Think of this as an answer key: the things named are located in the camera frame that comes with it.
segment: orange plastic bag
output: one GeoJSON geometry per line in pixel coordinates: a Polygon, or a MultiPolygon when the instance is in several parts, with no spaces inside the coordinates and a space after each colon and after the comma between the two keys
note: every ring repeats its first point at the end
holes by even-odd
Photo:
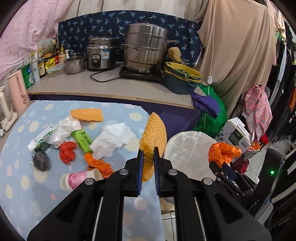
{"type": "Polygon", "coordinates": [[[259,150],[261,146],[258,142],[252,142],[251,146],[249,147],[250,150],[259,150]]]}
{"type": "Polygon", "coordinates": [[[226,162],[229,164],[233,157],[239,157],[241,155],[241,149],[228,145],[227,143],[220,142],[211,145],[209,149],[209,163],[215,161],[220,167],[226,162]]]}
{"type": "Polygon", "coordinates": [[[89,171],[97,168],[102,173],[104,179],[108,178],[113,173],[113,169],[110,164],[105,163],[102,159],[96,160],[89,152],[84,155],[84,159],[89,165],[87,170],[89,171]]]}

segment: pink bedsheet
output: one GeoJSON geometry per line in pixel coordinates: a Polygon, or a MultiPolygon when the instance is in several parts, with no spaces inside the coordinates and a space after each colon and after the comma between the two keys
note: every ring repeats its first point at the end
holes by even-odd
{"type": "Polygon", "coordinates": [[[0,38],[0,79],[36,50],[36,43],[52,38],[73,0],[28,0],[0,38]]]}

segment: metal screw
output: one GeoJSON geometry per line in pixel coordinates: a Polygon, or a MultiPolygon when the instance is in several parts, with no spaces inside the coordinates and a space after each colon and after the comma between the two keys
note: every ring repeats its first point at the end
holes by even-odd
{"type": "Polygon", "coordinates": [[[93,180],[92,178],[88,178],[88,179],[86,179],[86,180],[84,181],[84,183],[85,183],[86,185],[91,185],[91,184],[94,183],[94,180],[93,180]]]}
{"type": "Polygon", "coordinates": [[[213,180],[210,179],[210,178],[208,178],[208,177],[206,177],[206,178],[203,180],[203,182],[204,182],[205,185],[211,185],[211,184],[213,183],[213,180]]]}
{"type": "Polygon", "coordinates": [[[177,175],[177,170],[175,170],[175,169],[171,169],[171,170],[169,170],[168,171],[168,173],[169,173],[169,175],[171,175],[171,176],[175,176],[175,175],[177,175]]]}
{"type": "Polygon", "coordinates": [[[121,170],[119,171],[119,174],[120,174],[120,175],[127,175],[127,174],[128,174],[128,170],[127,170],[127,169],[121,169],[121,170]]]}

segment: pink cup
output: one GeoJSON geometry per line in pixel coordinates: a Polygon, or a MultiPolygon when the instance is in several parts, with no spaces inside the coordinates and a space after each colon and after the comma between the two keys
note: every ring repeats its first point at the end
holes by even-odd
{"type": "Polygon", "coordinates": [[[98,169],[93,169],[93,170],[90,170],[90,171],[68,174],[65,177],[66,189],[69,190],[69,191],[74,190],[76,187],[78,187],[87,178],[93,178],[96,181],[98,181],[98,180],[102,180],[103,176],[102,176],[101,172],[98,169]]]}

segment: yellow bowl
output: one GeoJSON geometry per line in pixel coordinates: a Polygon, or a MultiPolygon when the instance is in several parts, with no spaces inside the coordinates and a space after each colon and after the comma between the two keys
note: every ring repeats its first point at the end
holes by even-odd
{"type": "Polygon", "coordinates": [[[186,65],[177,64],[173,62],[166,62],[165,67],[173,74],[182,77],[184,79],[195,79],[200,80],[202,78],[201,74],[186,65]]]}
{"type": "Polygon", "coordinates": [[[179,80],[182,80],[182,81],[185,81],[185,82],[190,82],[190,83],[201,83],[200,80],[194,80],[194,79],[190,79],[190,78],[189,78],[189,79],[185,79],[185,78],[182,78],[182,77],[180,77],[180,76],[177,76],[177,75],[175,75],[174,73],[170,72],[167,68],[164,68],[164,71],[165,71],[166,74],[171,75],[171,76],[173,76],[174,78],[179,79],[179,80]]]}

